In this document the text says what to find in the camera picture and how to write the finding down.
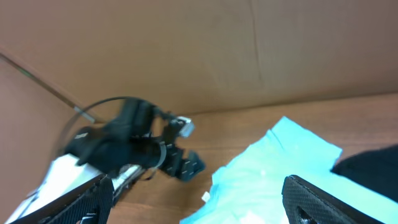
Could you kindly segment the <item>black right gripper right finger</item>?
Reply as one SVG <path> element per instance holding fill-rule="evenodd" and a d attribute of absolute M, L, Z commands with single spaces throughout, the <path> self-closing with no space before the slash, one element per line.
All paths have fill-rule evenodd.
<path fill-rule="evenodd" d="M 381 224 L 297 175 L 284 179 L 282 203 L 290 224 Z"/>

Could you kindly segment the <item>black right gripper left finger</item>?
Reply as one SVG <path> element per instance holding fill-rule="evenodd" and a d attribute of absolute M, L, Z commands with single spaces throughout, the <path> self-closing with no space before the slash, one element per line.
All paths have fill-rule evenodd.
<path fill-rule="evenodd" d="M 106 224 L 113 206 L 113 183 L 99 175 L 12 224 Z"/>

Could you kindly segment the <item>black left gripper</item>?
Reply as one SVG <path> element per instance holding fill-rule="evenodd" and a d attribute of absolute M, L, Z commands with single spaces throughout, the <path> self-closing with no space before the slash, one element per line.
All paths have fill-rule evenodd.
<path fill-rule="evenodd" d="M 79 129 L 63 152 L 77 157 L 77 165 L 89 164 L 110 177 L 131 164 L 188 182 L 205 170 L 205 163 L 193 151 L 185 157 L 175 142 L 189 137 L 193 129 L 189 118 L 140 98 L 125 98 L 114 119 L 100 128 Z"/>

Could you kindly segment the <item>light blue t-shirt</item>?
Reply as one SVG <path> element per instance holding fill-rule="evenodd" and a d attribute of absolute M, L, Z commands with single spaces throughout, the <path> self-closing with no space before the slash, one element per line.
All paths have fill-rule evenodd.
<path fill-rule="evenodd" d="M 383 223 L 397 223 L 397 203 L 331 172 L 342 148 L 287 117 L 212 175 L 204 206 L 181 223 L 287 223 L 284 179 L 297 175 Z"/>

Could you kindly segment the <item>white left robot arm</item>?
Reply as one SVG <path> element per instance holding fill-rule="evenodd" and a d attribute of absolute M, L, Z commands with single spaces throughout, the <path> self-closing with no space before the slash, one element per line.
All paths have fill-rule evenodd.
<path fill-rule="evenodd" d="M 43 181 L 9 223 L 106 223 L 136 182 L 151 180 L 157 171 L 188 182 L 205 169 L 197 153 L 176 145 L 194 130 L 190 118 L 125 96 L 115 118 L 70 136 L 81 115 L 64 126 Z"/>

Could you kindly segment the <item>black t-shirt pile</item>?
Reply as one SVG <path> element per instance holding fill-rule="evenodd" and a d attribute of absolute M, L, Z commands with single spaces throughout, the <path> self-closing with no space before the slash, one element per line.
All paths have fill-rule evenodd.
<path fill-rule="evenodd" d="M 397 145 L 348 157 L 331 171 L 397 201 Z"/>

